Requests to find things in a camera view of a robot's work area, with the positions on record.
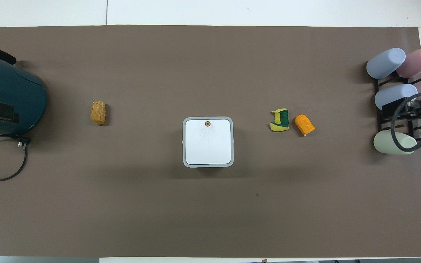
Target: light green cup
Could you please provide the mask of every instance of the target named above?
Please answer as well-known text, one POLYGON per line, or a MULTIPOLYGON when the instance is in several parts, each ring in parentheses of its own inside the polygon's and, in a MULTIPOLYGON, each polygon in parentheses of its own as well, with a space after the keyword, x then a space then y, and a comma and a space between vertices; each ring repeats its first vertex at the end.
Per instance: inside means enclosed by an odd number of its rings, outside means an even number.
MULTIPOLYGON (((411 148, 417 144, 417 141, 414 138, 404 133, 396 132, 396 137, 404 148, 411 148)), ((375 139, 373 140, 373 145, 378 152, 386 153, 388 155, 409 155, 413 153, 404 152, 397 148, 397 146, 394 144, 394 141, 392 140, 390 130, 382 130, 377 133, 375 139)))

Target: green and yellow sponge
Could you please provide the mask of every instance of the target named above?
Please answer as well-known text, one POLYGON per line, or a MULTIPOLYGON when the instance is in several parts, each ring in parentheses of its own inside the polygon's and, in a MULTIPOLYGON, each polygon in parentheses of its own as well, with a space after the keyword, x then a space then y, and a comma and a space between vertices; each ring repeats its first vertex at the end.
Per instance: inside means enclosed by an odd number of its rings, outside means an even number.
POLYGON ((274 121, 270 122, 270 129, 275 132, 282 132, 289 129, 289 110, 280 108, 272 111, 274 113, 274 121))

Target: black cable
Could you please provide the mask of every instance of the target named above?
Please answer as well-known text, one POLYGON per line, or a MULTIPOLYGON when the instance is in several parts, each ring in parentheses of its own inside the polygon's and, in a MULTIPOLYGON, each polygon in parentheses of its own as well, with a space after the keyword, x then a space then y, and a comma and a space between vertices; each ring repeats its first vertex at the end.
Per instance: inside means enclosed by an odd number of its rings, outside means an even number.
POLYGON ((397 146, 397 148, 399 148, 401 151, 403 152, 413 152, 415 150, 417 150, 418 148, 421 147, 421 141, 419 143, 417 143, 415 146, 411 147, 411 148, 404 148, 399 141, 397 140, 396 137, 396 133, 395 133, 395 126, 396 126, 396 120, 397 117, 399 116, 399 112, 406 106, 406 104, 410 101, 412 101, 414 98, 416 97, 420 97, 421 93, 415 94, 413 96, 407 97, 404 99, 404 101, 399 104, 399 106, 396 108, 396 111, 394 111, 394 114, 392 116, 392 120, 391 120, 391 136, 392 136, 392 140, 394 141, 394 144, 397 146))
MULTIPOLYGON (((15 139, 19 139, 19 141, 20 141, 20 139, 21 139, 21 137, 18 137, 18 136, 11 136, 11 135, 0 135, 0 137, 8 137, 8 138, 15 138, 15 139)), ((24 146, 23 147, 24 148, 24 161, 22 162, 22 165, 20 166, 20 168, 19 168, 19 170, 17 170, 17 172, 15 172, 15 174, 13 174, 13 175, 11 175, 11 176, 9 176, 9 177, 6 177, 6 178, 0 178, 0 181, 7 181, 7 180, 9 180, 9 179, 11 179, 11 178, 14 178, 16 175, 18 175, 21 171, 22 171, 22 169, 24 168, 24 166, 25 166, 25 163, 27 162, 27 148, 24 146)))

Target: orange toy food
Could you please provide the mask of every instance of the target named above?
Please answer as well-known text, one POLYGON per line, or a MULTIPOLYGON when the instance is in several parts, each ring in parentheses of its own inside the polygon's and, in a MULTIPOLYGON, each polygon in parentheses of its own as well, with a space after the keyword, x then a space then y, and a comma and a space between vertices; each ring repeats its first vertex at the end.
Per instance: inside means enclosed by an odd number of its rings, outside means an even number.
POLYGON ((304 136, 316 129, 314 128, 310 119, 308 119, 308 117, 304 114, 300 114, 295 118, 295 124, 297 125, 297 127, 299 127, 301 133, 304 136))

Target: white table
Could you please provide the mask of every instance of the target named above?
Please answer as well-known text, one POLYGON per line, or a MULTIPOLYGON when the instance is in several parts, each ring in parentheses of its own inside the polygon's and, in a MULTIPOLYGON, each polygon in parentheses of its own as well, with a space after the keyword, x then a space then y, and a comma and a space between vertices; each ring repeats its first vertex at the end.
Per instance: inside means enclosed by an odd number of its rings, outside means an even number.
MULTIPOLYGON (((0 0, 0 27, 114 24, 419 27, 421 0, 0 0)), ((102 258, 102 263, 164 258, 102 258)), ((172 262, 257 262, 262 258, 167 258, 172 262)), ((322 260, 268 258, 269 262, 322 260)))

